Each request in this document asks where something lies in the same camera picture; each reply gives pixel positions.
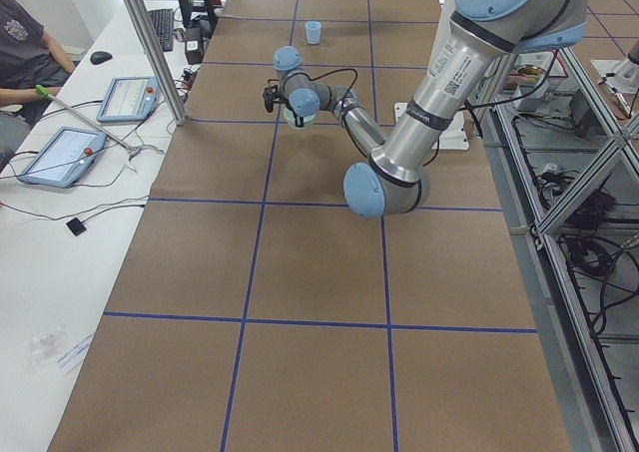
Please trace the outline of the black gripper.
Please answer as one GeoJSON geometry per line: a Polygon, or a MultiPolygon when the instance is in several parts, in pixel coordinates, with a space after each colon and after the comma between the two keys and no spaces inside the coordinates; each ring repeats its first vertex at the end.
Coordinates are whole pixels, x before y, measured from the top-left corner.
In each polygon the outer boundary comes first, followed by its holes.
{"type": "Polygon", "coordinates": [[[285,107],[292,112],[294,115],[294,126],[296,128],[303,128],[305,126],[305,119],[301,116],[300,113],[297,112],[295,106],[291,103],[290,99],[286,98],[284,100],[285,107]]]}

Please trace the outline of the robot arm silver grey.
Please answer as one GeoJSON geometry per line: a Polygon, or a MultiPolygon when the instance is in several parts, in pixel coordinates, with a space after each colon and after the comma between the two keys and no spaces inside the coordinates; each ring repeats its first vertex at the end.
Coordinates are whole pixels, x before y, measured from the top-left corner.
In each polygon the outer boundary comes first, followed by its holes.
{"type": "Polygon", "coordinates": [[[343,179],[345,200],[360,217],[405,214],[425,202],[424,159],[496,58],[572,46],[586,28],[588,0],[454,2],[448,38],[389,134],[353,89],[312,80],[295,47],[274,55],[278,81],[264,89],[266,110],[285,105],[299,127],[320,111],[338,119],[365,157],[343,179]]]}

